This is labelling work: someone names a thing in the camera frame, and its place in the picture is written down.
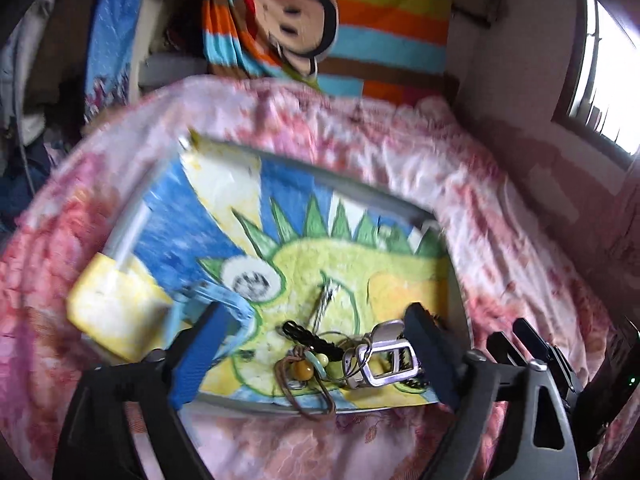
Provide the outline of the blue wardrobe curtain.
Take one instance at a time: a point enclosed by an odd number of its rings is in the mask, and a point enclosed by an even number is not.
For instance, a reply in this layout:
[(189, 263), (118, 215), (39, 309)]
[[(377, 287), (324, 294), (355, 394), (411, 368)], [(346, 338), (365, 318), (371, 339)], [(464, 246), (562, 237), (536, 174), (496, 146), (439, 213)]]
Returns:
[(98, 0), (88, 43), (84, 118), (128, 102), (132, 49), (142, 0)]

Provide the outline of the grey tray with drawing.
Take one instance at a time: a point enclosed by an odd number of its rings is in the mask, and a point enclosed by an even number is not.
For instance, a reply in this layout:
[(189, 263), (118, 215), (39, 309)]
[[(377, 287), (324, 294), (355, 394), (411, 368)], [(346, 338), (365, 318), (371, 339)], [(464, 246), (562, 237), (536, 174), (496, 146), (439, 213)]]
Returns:
[(105, 247), (67, 299), (67, 316), (109, 359), (166, 348), (172, 296), (204, 282), (242, 296), (252, 336), (210, 368), (198, 396), (233, 413), (341, 413), (433, 404), (424, 371), (349, 389), (341, 358), (282, 333), (291, 320), (350, 348), (417, 302), (471, 341), (460, 287), (434, 216), (282, 156), (181, 138), (142, 174)]

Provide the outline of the cream claw hair clip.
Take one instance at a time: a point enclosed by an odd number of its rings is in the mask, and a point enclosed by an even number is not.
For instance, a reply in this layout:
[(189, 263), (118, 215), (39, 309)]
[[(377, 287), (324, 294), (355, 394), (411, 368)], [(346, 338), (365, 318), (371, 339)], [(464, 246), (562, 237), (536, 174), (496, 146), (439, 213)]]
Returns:
[(401, 320), (385, 321), (347, 348), (342, 359), (346, 387), (383, 388), (416, 378), (420, 363), (404, 330)]

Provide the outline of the light blue smart watch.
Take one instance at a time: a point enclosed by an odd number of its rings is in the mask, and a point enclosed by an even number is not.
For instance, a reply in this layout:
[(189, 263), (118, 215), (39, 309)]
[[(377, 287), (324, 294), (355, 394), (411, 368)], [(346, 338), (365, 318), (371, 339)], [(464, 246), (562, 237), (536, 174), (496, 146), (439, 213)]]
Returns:
[(213, 283), (190, 285), (172, 296), (162, 331), (168, 366), (175, 374), (204, 375), (257, 327), (257, 314), (242, 296)]

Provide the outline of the floral pink bed quilt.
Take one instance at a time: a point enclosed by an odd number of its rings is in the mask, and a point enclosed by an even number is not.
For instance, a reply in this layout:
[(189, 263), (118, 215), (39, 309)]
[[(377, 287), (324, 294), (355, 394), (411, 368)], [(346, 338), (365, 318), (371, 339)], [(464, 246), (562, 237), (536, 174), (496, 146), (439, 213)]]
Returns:
[(522, 316), (580, 378), (597, 373), (612, 330), (604, 305), (444, 100), (412, 108), (277, 79), (192, 77), (116, 110), (87, 136), (3, 249), (1, 432), (33, 477), (52, 474), (70, 398), (94, 361), (67, 321), (67, 295), (145, 170), (189, 133), (308, 162), (430, 210), (477, 344)]

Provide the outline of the black hair clip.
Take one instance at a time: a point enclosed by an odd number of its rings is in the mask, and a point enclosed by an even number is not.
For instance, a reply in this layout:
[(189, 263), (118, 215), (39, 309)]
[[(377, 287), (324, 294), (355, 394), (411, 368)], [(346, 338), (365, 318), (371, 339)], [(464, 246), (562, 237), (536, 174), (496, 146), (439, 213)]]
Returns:
[(317, 334), (311, 333), (305, 327), (287, 320), (281, 326), (282, 333), (288, 338), (298, 342), (328, 357), (330, 362), (337, 362), (344, 356), (344, 350), (333, 342), (322, 339)]

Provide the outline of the striped monkey blanket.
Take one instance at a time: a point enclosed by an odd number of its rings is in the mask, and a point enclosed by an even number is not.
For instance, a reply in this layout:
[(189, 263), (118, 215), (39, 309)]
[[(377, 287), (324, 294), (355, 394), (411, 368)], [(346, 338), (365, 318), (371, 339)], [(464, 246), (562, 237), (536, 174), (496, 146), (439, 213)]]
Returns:
[(216, 75), (288, 78), (331, 96), (443, 96), (452, 0), (204, 0)]

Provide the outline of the window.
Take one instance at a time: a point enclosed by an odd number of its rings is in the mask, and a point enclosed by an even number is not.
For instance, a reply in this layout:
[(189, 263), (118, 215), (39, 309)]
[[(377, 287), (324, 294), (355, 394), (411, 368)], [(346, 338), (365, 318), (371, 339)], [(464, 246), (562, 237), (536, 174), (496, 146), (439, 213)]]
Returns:
[(639, 41), (599, 0), (577, 0), (574, 40), (553, 121), (623, 170), (639, 151)]

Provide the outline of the hanging clothes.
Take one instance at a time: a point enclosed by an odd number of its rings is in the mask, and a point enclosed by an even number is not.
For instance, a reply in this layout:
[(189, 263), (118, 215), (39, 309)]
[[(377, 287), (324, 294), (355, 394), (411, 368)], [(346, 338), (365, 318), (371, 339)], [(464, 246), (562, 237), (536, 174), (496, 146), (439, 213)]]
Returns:
[(1, 226), (25, 210), (50, 172), (37, 144), (43, 110), (25, 110), (26, 90), (55, 0), (35, 0), (1, 48)]

